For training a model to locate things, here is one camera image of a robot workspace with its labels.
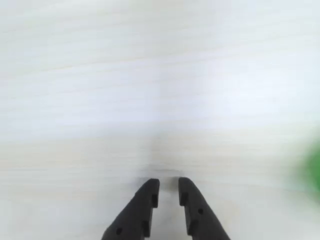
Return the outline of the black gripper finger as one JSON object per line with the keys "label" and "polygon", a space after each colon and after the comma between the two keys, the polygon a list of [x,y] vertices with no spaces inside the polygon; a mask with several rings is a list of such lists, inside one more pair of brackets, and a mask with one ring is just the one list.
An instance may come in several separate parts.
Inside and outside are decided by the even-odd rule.
{"label": "black gripper finger", "polygon": [[229,240],[201,191],[187,177],[178,179],[179,204],[184,207],[187,235],[193,240]]}
{"label": "black gripper finger", "polygon": [[160,181],[148,179],[102,235],[103,240],[144,240],[151,235],[153,209],[158,207]]}

